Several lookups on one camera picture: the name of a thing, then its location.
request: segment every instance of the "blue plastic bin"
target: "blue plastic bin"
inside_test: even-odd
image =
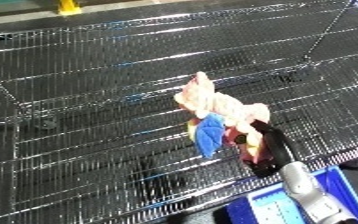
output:
[[[313,173],[326,191],[340,200],[358,218],[358,197],[337,166]],[[297,205],[282,184],[249,193],[227,206],[233,224],[304,224]]]

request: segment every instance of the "blue fabric piece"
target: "blue fabric piece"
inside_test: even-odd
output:
[[[195,144],[204,158],[212,158],[215,151],[222,146],[222,138],[225,134],[223,117],[210,113],[196,128]]]

